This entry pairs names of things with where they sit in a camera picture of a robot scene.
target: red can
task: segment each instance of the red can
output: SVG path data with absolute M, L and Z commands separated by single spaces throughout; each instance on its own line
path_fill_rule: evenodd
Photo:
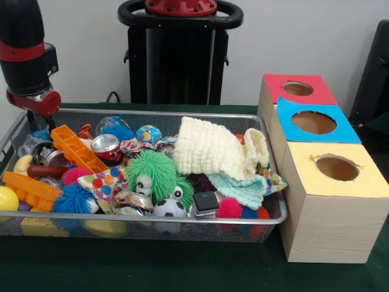
M 123 159 L 119 140 L 111 134 L 99 135 L 93 139 L 91 150 L 106 164 L 121 163 Z

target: orange toy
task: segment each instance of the orange toy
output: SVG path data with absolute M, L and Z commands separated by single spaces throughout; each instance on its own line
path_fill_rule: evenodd
M 50 212 L 55 200 L 62 196 L 61 190 L 15 172 L 5 172 L 2 181 L 17 194 L 19 200 L 43 211 Z
M 63 150 L 65 158 L 73 160 L 77 167 L 88 169 L 91 173 L 99 173 L 108 169 L 66 125 L 52 130 L 51 138 L 53 138 L 54 147 Z
M 259 219 L 270 219 L 270 214 L 269 212 L 264 208 L 260 207 L 258 209 L 258 218 Z M 250 237 L 252 239 L 255 239 L 259 237 L 266 229 L 266 225 L 256 225 L 251 229 L 250 231 Z

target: red wheel hub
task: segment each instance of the red wheel hub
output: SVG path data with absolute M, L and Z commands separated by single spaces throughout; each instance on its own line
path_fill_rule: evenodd
M 218 5 L 215 0 L 146 0 L 145 8 L 161 15 L 194 17 L 215 13 Z

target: green koosh ball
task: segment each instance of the green koosh ball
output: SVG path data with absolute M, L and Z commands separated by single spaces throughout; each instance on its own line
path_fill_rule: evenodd
M 169 198 L 177 180 L 177 170 L 172 159 L 163 153 L 149 150 L 141 151 L 129 163 L 125 174 L 130 191 L 151 195 L 154 205 Z

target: red box lid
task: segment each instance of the red box lid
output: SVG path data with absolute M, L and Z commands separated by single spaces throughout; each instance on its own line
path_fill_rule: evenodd
M 264 79 L 273 104 L 282 96 L 302 104 L 337 105 L 321 75 L 264 74 Z

